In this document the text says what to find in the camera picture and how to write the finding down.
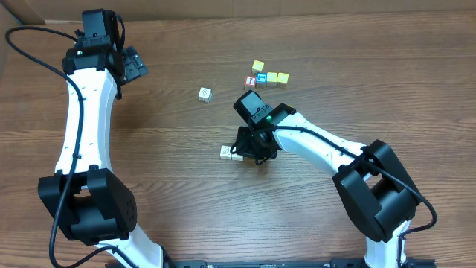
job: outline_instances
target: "red block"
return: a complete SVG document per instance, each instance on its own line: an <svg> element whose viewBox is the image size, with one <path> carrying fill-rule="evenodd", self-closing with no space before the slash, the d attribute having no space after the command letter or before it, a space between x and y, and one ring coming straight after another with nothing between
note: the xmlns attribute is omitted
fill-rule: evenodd
<svg viewBox="0 0 476 268"><path fill-rule="evenodd" d="M256 78L247 76L245 79L245 90L254 90L254 86L256 85Z"/></svg>

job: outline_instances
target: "cube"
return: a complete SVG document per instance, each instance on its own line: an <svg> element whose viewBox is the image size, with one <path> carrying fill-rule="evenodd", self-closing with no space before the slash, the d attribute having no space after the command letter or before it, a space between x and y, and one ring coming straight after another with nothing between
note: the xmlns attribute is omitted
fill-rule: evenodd
<svg viewBox="0 0 476 268"><path fill-rule="evenodd" d="M220 151L220 158L221 158L221 159L231 160L230 150L231 150L231 147L229 147L229 146L222 146L222 150Z"/></svg>
<svg viewBox="0 0 476 268"><path fill-rule="evenodd" d="M243 156L233 153L231 154L231 160L243 161Z"/></svg>
<svg viewBox="0 0 476 268"><path fill-rule="evenodd" d="M264 89L266 87L266 74L256 73L256 88Z"/></svg>
<svg viewBox="0 0 476 268"><path fill-rule="evenodd" d="M251 73L256 74L259 71L263 70L263 67L265 66L264 62L260 62L259 60L255 60L253 63L253 67L251 67Z"/></svg>
<svg viewBox="0 0 476 268"><path fill-rule="evenodd" d="M247 76L245 79L245 90L253 90L256 84L256 78Z"/></svg>
<svg viewBox="0 0 476 268"><path fill-rule="evenodd" d="M266 86L275 87L277 85L277 73L268 72L266 75Z"/></svg>
<svg viewBox="0 0 476 268"><path fill-rule="evenodd" d="M288 79L289 79L289 74L279 73L277 75L277 86L286 88L286 85L288 84Z"/></svg>
<svg viewBox="0 0 476 268"><path fill-rule="evenodd" d="M201 88L199 93L199 100L204 101L206 103L210 103L213 98L213 94L211 89Z"/></svg>

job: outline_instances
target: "yellow block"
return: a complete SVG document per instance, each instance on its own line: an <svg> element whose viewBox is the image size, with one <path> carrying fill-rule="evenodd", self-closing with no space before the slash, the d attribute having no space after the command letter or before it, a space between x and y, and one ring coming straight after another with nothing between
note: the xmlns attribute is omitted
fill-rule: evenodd
<svg viewBox="0 0 476 268"><path fill-rule="evenodd" d="M256 74L259 71L263 70L263 67L265 66L264 62L260 62L259 60L255 60L253 63L253 67L251 67L251 72L253 74Z"/></svg>
<svg viewBox="0 0 476 268"><path fill-rule="evenodd" d="M286 84L288 83L288 79L289 79L289 74L279 73L277 75L277 86L286 87Z"/></svg>
<svg viewBox="0 0 476 268"><path fill-rule="evenodd" d="M267 82L277 82L277 73L268 72Z"/></svg>

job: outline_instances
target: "white block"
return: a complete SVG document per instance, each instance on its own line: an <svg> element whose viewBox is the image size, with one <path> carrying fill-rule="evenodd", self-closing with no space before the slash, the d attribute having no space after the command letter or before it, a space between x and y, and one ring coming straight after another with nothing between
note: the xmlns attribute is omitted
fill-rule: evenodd
<svg viewBox="0 0 476 268"><path fill-rule="evenodd" d="M234 153L231 155L231 160L243 161L243 156Z"/></svg>
<svg viewBox="0 0 476 268"><path fill-rule="evenodd" d="M220 158L231 160L230 149L231 149L231 147L229 147L229 146L222 146L222 150L220 151Z"/></svg>
<svg viewBox="0 0 476 268"><path fill-rule="evenodd" d="M207 88L201 88L200 89L200 93L199 93L199 100L200 101L204 101L204 102L211 102L211 100L213 99L213 94L212 94L212 91L211 89L207 89Z"/></svg>

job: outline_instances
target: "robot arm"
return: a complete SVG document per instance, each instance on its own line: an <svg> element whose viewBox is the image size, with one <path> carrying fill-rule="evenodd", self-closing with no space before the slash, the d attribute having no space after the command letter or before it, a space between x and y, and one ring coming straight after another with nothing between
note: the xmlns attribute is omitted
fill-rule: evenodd
<svg viewBox="0 0 476 268"><path fill-rule="evenodd" d="M309 123L290 106L280 104L272 109L253 91L246 92L234 108L248 127L238 129L232 153L255 158L261 165L267 159L276 158L278 150L283 150L317 165L332 176L349 218L367 237L367 265L398 267L398 235L409 226L419 200L383 175L370 189L365 180L378 174L363 164L373 162L418 192L388 145L377 140L365 146L339 138ZM405 262L403 248L400 261Z"/></svg>
<svg viewBox="0 0 476 268"><path fill-rule="evenodd" d="M163 267L164 251L137 224L132 192L112 173L109 159L109 130L114 99L121 99L120 87L147 73L133 47L122 50L116 15L109 10L83 12L84 32L66 53L63 71L83 96L83 134L80 157L69 189L62 188L72 164L79 121L79 102L68 83L68 117L61 156L55 175L39 179L38 195L54 217L60 196L68 192L58 227L69 240L108 250L125 267L126 259L139 267ZM76 197L81 190L89 195Z"/></svg>
<svg viewBox="0 0 476 268"><path fill-rule="evenodd" d="M314 124L307 121L299 112L286 116L278 126L307 128L308 130L321 134L335 144L339 144L341 147L346 148L349 152L357 156L362 154L361 148L365 146L361 143L339 138L336 135L316 127ZM309 133L296 130L277 129L273 132L273 136L281 150L296 153L299 156L304 157L330 176L334 176L338 172L340 166L348 165L354 160L350 156L339 152L323 140Z"/></svg>

